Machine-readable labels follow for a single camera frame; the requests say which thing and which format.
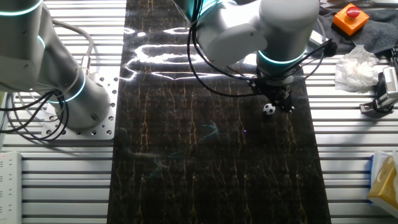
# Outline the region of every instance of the ball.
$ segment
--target ball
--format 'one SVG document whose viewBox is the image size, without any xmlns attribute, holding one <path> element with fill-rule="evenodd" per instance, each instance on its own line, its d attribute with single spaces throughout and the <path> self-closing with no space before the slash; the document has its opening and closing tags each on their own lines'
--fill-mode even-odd
<svg viewBox="0 0 398 224">
<path fill-rule="evenodd" d="M 276 107 L 272 103 L 268 103 L 262 109 L 266 115 L 273 115 L 275 113 Z"/>
</svg>

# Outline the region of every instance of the mounting plate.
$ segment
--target mounting plate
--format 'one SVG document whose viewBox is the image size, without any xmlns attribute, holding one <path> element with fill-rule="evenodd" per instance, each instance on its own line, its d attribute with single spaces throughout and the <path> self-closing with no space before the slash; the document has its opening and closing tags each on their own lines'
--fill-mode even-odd
<svg viewBox="0 0 398 224">
<path fill-rule="evenodd" d="M 89 77 L 104 86 L 105 90 L 108 92 L 111 98 L 111 107 L 108 114 L 98 125 L 85 129 L 85 130 L 72 130 L 66 128 L 63 135 L 61 135 L 59 140 L 109 140 L 114 137 L 115 129 L 115 118 L 116 118 L 116 107 L 118 103 L 118 89 L 119 89 L 119 73 L 117 75 L 92 73 Z M 50 114 L 55 114 L 55 109 L 52 105 L 48 104 L 47 112 Z M 45 114 L 44 119 L 49 120 L 51 115 Z M 42 136 L 46 136 L 52 131 L 54 131 L 58 125 L 58 122 L 44 123 L 42 128 Z"/>
</svg>

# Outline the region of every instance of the yellow box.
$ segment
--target yellow box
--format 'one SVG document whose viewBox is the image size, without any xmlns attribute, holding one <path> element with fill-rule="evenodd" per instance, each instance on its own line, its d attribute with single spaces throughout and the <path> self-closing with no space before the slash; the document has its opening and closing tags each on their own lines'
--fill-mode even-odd
<svg viewBox="0 0 398 224">
<path fill-rule="evenodd" d="M 359 16 L 350 19 L 347 16 L 347 10 L 351 7 L 356 7 L 354 4 L 347 5 L 344 9 L 338 12 L 333 19 L 333 23 L 348 35 L 353 35 L 360 30 L 369 20 L 369 16 L 361 10 Z"/>
<path fill-rule="evenodd" d="M 389 156 L 376 176 L 373 186 L 368 193 L 368 199 L 398 218 L 398 203 L 394 189 L 394 178 L 397 175 L 394 159 Z"/>
</svg>

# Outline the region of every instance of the white cloth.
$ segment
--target white cloth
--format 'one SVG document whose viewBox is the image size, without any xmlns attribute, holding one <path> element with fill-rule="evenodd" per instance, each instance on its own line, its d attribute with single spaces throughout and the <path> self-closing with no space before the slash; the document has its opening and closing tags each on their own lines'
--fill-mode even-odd
<svg viewBox="0 0 398 224">
<path fill-rule="evenodd" d="M 357 92 L 376 85 L 378 72 L 373 67 L 379 62 L 363 45 L 356 46 L 336 64 L 336 89 Z"/>
</svg>

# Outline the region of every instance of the black marble surface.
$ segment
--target black marble surface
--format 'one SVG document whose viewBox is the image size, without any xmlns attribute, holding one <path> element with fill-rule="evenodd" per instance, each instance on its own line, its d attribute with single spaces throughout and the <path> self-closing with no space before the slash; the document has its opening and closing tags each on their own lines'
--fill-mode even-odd
<svg viewBox="0 0 398 224">
<path fill-rule="evenodd" d="M 330 223 L 305 84 L 270 117 L 264 96 L 211 94 L 184 27 L 170 1 L 127 1 L 108 223 Z M 251 92 L 193 61 L 212 88 Z"/>
</svg>

